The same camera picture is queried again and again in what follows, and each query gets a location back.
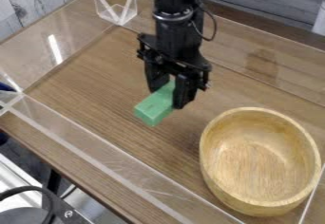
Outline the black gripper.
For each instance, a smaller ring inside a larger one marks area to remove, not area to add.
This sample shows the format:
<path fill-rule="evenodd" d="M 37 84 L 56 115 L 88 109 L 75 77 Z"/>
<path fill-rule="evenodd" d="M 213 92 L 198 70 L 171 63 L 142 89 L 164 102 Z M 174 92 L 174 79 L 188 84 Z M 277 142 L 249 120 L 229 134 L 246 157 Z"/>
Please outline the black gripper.
<path fill-rule="evenodd" d="M 203 15 L 183 21 L 156 20 L 156 33 L 138 35 L 138 57 L 144 62 L 150 92 L 158 91 L 175 76 L 172 107 L 183 109 L 196 90 L 206 90 L 213 66 L 201 54 Z"/>

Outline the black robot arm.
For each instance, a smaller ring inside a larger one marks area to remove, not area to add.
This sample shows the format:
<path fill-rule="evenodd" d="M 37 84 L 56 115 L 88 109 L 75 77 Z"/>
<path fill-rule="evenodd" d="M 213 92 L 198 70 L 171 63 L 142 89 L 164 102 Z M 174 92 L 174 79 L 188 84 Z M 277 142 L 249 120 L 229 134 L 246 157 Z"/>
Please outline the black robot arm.
<path fill-rule="evenodd" d="M 205 14 L 202 0 L 154 0 L 155 34 L 138 35 L 138 57 L 151 93 L 175 77 L 171 106 L 182 109 L 198 90 L 207 89 L 213 65 L 201 53 Z"/>

